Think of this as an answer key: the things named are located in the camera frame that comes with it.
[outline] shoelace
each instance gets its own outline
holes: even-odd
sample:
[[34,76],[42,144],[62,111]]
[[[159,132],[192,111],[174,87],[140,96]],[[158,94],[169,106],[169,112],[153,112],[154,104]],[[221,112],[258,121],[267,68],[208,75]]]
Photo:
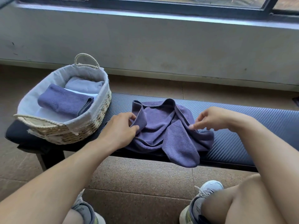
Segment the shoelace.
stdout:
[[199,188],[198,186],[194,186],[195,188],[198,189],[198,194],[197,196],[199,197],[203,197],[203,198],[207,198],[208,196],[210,196],[213,192],[215,192],[213,189],[208,189],[208,190],[202,190],[201,188]]

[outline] window frame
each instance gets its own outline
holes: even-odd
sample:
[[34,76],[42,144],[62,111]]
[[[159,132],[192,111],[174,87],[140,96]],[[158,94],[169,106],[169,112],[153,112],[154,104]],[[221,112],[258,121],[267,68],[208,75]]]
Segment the window frame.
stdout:
[[258,8],[157,2],[148,0],[17,0],[18,3],[174,14],[237,20],[299,23],[299,11],[273,9],[278,0],[265,0]]

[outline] wall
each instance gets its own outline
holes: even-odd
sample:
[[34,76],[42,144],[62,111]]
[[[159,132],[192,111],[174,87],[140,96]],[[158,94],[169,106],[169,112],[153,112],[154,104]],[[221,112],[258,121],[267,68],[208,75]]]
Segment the wall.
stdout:
[[5,7],[0,59],[299,85],[299,30]]

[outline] wicker basket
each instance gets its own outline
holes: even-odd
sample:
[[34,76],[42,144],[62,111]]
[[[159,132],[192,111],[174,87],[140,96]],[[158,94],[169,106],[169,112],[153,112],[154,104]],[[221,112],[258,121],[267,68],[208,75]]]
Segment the wicker basket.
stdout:
[[[77,64],[79,56],[92,58],[96,65]],[[37,98],[47,87],[51,83],[64,87],[73,76],[96,82],[104,81],[103,87],[91,107],[79,117],[64,123],[34,116],[39,108]],[[30,90],[21,100],[18,112],[14,116],[29,127],[28,133],[57,145],[65,145],[81,141],[93,134],[101,125],[110,101],[111,91],[107,73],[92,56],[80,53],[75,57],[74,64],[57,69]]]

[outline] sneaker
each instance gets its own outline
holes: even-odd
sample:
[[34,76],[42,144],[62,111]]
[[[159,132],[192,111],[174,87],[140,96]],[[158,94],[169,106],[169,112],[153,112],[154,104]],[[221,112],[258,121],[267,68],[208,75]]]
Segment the sneaker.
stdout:
[[84,224],[106,224],[104,218],[96,213],[89,203],[82,199],[83,192],[84,190],[78,195],[72,209],[81,214]]
[[185,207],[180,214],[180,224],[209,224],[209,221],[201,215],[200,209],[204,200],[212,193],[222,190],[221,182],[211,180],[202,185],[201,188],[195,186],[199,190],[198,194],[192,199],[190,205]]

